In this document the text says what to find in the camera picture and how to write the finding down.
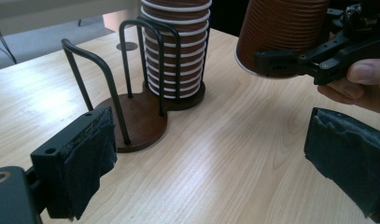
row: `stack of paper cups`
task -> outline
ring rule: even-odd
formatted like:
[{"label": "stack of paper cups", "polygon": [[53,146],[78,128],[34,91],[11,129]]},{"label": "stack of paper cups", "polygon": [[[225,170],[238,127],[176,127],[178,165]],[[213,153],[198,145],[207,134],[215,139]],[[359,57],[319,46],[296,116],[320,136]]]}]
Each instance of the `stack of paper cups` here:
[{"label": "stack of paper cups", "polygon": [[[154,21],[175,28],[181,39],[180,98],[190,97],[201,87],[204,56],[207,48],[208,19],[211,0],[141,0],[142,14]],[[159,47],[154,34],[145,29],[148,85],[159,94]],[[162,32],[164,41],[164,97],[176,97],[176,40],[169,32]]]}]

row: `wooden table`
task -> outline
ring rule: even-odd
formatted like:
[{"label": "wooden table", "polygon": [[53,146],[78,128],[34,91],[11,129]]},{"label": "wooden table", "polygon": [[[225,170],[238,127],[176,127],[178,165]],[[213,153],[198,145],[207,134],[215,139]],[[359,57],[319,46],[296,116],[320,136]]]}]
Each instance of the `wooden table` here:
[{"label": "wooden table", "polygon": [[[137,42],[133,32],[127,39]],[[80,45],[125,81],[117,34]],[[212,30],[204,100],[169,112],[145,150],[119,154],[77,223],[373,223],[303,154],[312,108],[346,113],[380,130],[380,115],[320,95],[313,79],[254,77],[236,63],[237,38]],[[138,50],[128,53],[142,90]],[[78,60],[95,105],[109,97],[93,64]],[[62,51],[0,70],[0,167],[29,168],[30,153],[87,108]],[[42,214],[45,223],[68,220]]]}]

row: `finger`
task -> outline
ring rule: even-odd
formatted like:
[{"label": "finger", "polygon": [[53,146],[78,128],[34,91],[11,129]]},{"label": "finger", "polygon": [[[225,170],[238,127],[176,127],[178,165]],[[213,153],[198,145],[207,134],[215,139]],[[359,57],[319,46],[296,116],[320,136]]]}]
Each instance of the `finger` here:
[{"label": "finger", "polygon": [[347,79],[364,85],[380,85],[380,59],[367,59],[350,66]]},{"label": "finger", "polygon": [[350,99],[358,99],[364,94],[361,85],[350,82],[346,78],[333,81],[328,87]]},{"label": "finger", "polygon": [[345,104],[345,105],[352,105],[354,104],[354,100],[352,98],[349,98],[345,96],[344,94],[341,94],[340,92],[336,91],[335,89],[331,88],[330,86],[317,86],[318,92],[321,94],[329,97],[335,102]]}]

